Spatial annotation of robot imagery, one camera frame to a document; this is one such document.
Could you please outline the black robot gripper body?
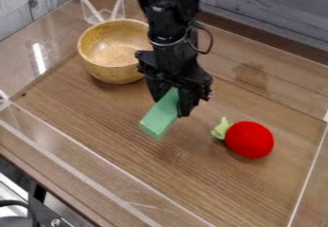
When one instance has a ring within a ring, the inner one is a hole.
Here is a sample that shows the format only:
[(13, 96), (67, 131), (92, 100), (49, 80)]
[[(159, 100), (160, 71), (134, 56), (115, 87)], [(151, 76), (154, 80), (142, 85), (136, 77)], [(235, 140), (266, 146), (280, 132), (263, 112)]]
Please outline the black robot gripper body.
[(202, 100), (207, 101), (213, 78), (197, 62), (197, 56), (207, 54), (197, 46), (197, 39), (183, 39), (170, 44), (154, 42), (151, 50), (139, 50), (134, 56), (138, 60), (138, 72), (147, 79), (166, 80), (176, 89), (199, 86)]

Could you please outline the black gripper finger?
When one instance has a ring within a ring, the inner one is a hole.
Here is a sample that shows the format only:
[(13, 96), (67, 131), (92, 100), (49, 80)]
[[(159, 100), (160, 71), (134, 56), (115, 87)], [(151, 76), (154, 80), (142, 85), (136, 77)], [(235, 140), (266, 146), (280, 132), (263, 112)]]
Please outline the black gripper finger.
[(146, 79), (146, 83), (154, 102), (158, 102), (168, 91), (171, 83), (158, 79)]
[(184, 87), (178, 89), (178, 117), (189, 117), (202, 99), (202, 88), (194, 86), (191, 89)]

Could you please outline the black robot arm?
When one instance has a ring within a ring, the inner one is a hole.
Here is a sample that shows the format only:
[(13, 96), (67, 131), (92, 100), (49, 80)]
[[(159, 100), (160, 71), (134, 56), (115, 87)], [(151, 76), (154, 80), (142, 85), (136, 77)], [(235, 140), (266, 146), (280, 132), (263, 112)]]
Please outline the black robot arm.
[(178, 92), (176, 113), (187, 117), (211, 94), (213, 77), (197, 62), (209, 53), (198, 48), (203, 26), (194, 20), (199, 0), (136, 0), (148, 24), (150, 51), (135, 52), (138, 71), (146, 77), (155, 101), (170, 88)]

